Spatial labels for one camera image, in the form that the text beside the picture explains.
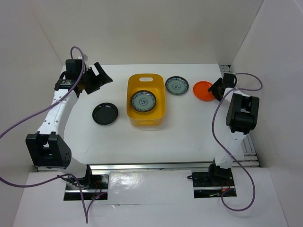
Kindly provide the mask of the orange plate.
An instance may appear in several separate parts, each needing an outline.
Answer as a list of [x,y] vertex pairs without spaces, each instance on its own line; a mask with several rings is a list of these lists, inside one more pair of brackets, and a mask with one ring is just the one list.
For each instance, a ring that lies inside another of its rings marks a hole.
[[215,97],[208,89],[212,86],[212,83],[208,81],[199,81],[193,86],[194,95],[201,101],[209,102],[213,101]]

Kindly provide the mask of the blue patterned plate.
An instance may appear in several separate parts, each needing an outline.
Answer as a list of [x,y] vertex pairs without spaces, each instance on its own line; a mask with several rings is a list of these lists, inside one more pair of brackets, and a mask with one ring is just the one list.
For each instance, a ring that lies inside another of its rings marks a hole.
[[165,88],[170,94],[181,96],[188,91],[189,83],[183,77],[173,76],[166,80]]
[[155,108],[157,103],[156,96],[147,90],[139,90],[135,92],[131,99],[131,107],[138,112],[149,112]]

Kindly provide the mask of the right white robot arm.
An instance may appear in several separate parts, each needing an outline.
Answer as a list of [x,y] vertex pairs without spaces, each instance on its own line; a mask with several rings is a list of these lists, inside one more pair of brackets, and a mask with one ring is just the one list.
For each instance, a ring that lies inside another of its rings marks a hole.
[[224,73],[223,77],[208,89],[208,92],[219,101],[218,108],[224,101],[229,104],[226,126],[230,130],[231,137],[228,148],[218,143],[224,151],[213,159],[208,168],[206,179],[211,185],[218,185],[231,176],[232,164],[240,144],[257,125],[260,99],[243,93],[241,89],[236,88],[236,84],[235,74]]

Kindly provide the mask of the aluminium front rail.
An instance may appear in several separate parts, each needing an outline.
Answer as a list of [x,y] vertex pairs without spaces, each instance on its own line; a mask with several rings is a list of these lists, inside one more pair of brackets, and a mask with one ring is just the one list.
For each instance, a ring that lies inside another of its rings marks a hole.
[[[260,167],[260,163],[254,159],[240,162],[244,167]],[[116,164],[116,165],[90,165],[92,171],[134,171],[134,170],[173,170],[173,169],[201,169],[210,166],[210,162],[187,163],[156,163],[156,164]],[[38,167],[37,172],[59,171],[55,168]]]

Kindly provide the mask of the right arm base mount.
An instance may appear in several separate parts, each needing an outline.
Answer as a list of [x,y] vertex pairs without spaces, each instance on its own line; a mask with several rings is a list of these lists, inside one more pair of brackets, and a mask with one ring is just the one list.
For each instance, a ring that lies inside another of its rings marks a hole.
[[192,172],[187,179],[192,181],[195,199],[237,196],[233,175],[222,180],[210,178],[207,172]]

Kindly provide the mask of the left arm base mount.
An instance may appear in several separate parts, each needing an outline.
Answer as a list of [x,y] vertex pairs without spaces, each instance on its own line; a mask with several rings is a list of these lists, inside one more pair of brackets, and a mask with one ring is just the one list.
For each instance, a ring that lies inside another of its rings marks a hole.
[[[64,201],[81,201],[81,194],[76,180],[72,177],[66,177],[66,186],[64,190]],[[79,179],[84,201],[107,200],[109,174],[92,175],[89,184],[84,185],[84,181]]]

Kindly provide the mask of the yellow plastic bin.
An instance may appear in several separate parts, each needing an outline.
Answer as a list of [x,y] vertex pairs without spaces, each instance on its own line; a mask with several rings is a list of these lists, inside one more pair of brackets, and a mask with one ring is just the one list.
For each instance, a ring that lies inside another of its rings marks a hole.
[[[138,112],[130,105],[132,95],[139,90],[151,91],[156,96],[156,106],[149,112]],[[161,75],[153,73],[134,74],[128,80],[126,112],[133,126],[158,126],[166,111],[165,86]]]

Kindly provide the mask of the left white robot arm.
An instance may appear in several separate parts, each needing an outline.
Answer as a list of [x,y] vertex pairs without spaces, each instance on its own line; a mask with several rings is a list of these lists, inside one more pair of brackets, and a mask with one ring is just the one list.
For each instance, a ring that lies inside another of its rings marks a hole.
[[54,86],[51,108],[42,125],[34,134],[28,134],[26,145],[36,167],[57,168],[70,174],[68,181],[87,189],[93,184],[89,165],[72,157],[71,149],[64,141],[64,131],[70,113],[82,91],[91,94],[113,80],[102,69],[99,62],[92,67],[81,58],[67,59],[66,70],[61,73]]

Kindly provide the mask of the black plate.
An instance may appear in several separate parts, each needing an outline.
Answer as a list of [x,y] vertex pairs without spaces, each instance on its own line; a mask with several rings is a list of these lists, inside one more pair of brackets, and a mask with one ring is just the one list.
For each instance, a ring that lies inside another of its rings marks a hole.
[[99,125],[110,125],[118,118],[118,108],[112,103],[101,103],[97,105],[92,118]]

